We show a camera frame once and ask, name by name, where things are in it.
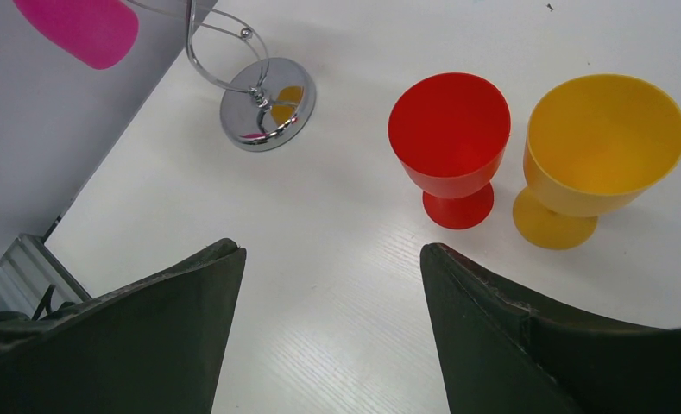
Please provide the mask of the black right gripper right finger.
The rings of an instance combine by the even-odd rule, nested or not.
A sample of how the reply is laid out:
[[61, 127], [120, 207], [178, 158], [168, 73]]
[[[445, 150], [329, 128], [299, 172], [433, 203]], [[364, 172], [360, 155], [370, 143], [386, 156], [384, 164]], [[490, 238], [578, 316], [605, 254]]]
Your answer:
[[547, 297], [442, 243], [420, 271], [453, 413], [681, 413], [681, 328]]

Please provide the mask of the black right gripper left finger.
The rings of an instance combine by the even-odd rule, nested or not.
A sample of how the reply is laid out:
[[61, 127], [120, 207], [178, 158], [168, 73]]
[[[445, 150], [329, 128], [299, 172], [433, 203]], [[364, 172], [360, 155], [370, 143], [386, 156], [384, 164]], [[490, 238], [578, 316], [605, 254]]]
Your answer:
[[0, 413], [209, 413], [247, 259], [228, 238], [47, 315], [0, 311]]

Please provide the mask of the red wine glass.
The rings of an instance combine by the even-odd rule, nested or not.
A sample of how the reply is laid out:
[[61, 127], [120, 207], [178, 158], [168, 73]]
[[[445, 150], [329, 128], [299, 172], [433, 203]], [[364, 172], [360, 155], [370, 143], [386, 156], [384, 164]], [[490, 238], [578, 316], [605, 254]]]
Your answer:
[[493, 83], [464, 72], [420, 80], [394, 104], [387, 132], [433, 222], [460, 230], [486, 219], [511, 135], [507, 100]]

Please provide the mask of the yellow wine glass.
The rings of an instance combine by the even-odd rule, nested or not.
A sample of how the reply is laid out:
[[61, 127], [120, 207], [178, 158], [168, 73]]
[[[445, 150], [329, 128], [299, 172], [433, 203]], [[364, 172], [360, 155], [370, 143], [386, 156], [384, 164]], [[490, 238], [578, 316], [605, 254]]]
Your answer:
[[681, 109], [665, 91], [622, 74], [568, 80], [529, 117], [514, 225], [540, 248], [577, 247], [679, 161]]

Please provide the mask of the chrome wine glass rack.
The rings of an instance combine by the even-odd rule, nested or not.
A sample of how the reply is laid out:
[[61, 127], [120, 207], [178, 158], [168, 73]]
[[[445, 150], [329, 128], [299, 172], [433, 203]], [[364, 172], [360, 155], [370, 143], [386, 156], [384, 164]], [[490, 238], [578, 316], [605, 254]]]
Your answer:
[[[236, 147], [252, 153], [267, 152], [288, 143], [304, 128], [317, 100], [311, 75], [294, 60], [271, 57], [263, 38], [244, 20], [197, 1], [185, 1], [185, 11], [180, 14], [142, 1], [131, 4], [184, 23], [186, 57], [202, 78], [224, 90], [219, 119]], [[219, 79], [202, 65], [195, 52], [193, 38], [200, 27], [239, 40], [255, 62], [230, 82]]]

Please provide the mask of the pink wine glass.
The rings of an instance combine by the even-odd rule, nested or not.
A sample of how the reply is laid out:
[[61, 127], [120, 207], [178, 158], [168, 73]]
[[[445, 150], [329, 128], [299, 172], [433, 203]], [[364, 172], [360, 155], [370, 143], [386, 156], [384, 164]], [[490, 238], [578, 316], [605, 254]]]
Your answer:
[[119, 63], [134, 46], [139, 19], [117, 0], [15, 0], [35, 30], [96, 70]]

